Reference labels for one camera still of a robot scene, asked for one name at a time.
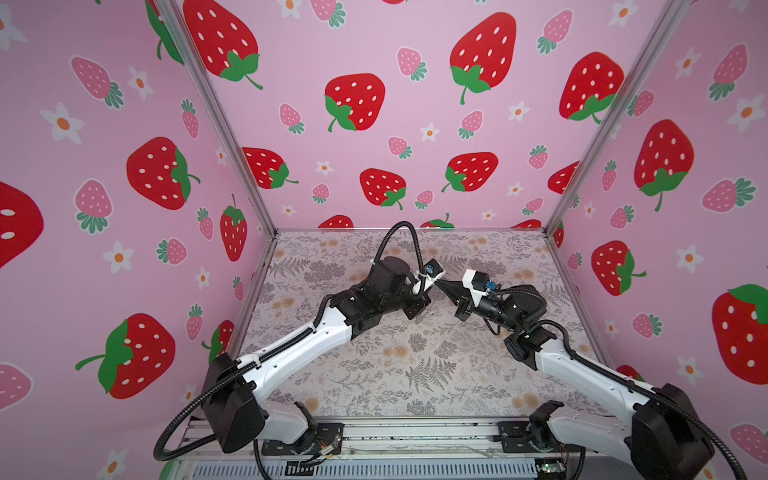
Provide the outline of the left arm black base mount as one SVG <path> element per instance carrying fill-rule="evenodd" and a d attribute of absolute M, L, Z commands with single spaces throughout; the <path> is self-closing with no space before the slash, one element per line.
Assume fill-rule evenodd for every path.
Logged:
<path fill-rule="evenodd" d="M 309 429 L 294 443 L 277 440 L 264 441 L 260 453 L 266 456 L 328 456 L 341 452 L 344 424 L 321 422 Z"/>

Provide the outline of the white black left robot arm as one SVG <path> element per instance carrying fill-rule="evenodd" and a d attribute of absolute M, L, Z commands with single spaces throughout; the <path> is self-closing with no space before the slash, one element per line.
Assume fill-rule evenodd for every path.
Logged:
<path fill-rule="evenodd" d="M 204 389 L 219 389 L 202 401 L 212 438 L 228 454 L 254 440 L 272 440 L 304 450 L 316 423 L 307 407 L 282 405 L 268 397 L 286 379 L 328 351 L 377 326 L 386 314 L 401 311 L 410 319 L 430 303 L 428 291 L 444 275 L 434 259 L 413 277 L 409 265 L 388 256 L 373 263 L 368 276 L 327 296 L 319 317 L 280 341 L 237 359 L 227 353 L 209 365 Z"/>

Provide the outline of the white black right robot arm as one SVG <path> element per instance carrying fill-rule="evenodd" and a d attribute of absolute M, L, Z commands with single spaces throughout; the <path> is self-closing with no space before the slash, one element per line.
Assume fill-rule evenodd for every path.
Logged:
<path fill-rule="evenodd" d="M 713 458 L 714 442 L 684 392 L 578 354 L 567 330 L 545 319 L 546 301 L 533 286 L 500 289 L 480 272 L 434 284 L 456 305 L 457 318 L 476 315 L 508 330 L 504 343 L 515 360 L 578 390 L 614 419 L 554 406 L 543 414 L 542 434 L 621 460 L 645 479 L 694 479 Z"/>

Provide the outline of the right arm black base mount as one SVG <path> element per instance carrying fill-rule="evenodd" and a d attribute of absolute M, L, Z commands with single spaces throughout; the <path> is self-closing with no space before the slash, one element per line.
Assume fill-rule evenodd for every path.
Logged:
<path fill-rule="evenodd" d="M 504 453 L 555 454 L 580 453 L 582 448 L 558 441 L 547 427 L 532 426 L 528 420 L 508 420 L 497 423 L 499 442 Z"/>

